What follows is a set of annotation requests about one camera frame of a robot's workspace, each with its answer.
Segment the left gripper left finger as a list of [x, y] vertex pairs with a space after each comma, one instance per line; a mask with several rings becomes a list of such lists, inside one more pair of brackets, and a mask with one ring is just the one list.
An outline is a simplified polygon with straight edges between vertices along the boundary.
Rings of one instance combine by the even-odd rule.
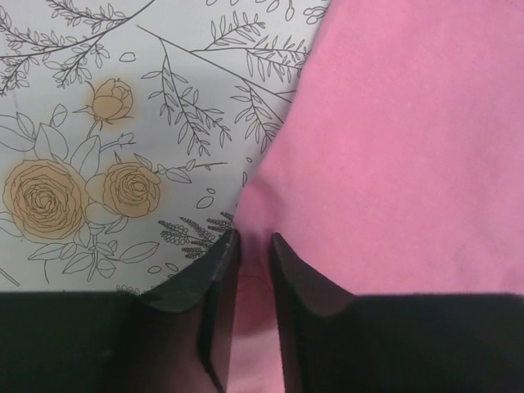
[[224, 392], [240, 237], [140, 295], [1, 295], [4, 392]]

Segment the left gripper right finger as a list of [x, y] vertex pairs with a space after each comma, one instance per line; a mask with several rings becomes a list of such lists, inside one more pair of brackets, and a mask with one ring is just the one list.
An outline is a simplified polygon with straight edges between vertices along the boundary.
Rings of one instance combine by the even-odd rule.
[[523, 299], [515, 294], [357, 296], [270, 248], [288, 392], [520, 392]]

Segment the pink t-shirt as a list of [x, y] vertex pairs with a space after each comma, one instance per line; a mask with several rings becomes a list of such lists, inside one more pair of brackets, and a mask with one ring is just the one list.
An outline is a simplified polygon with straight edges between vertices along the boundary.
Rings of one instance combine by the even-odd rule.
[[331, 2], [234, 223], [231, 392], [284, 389], [274, 233], [357, 294], [522, 293], [522, 2]]

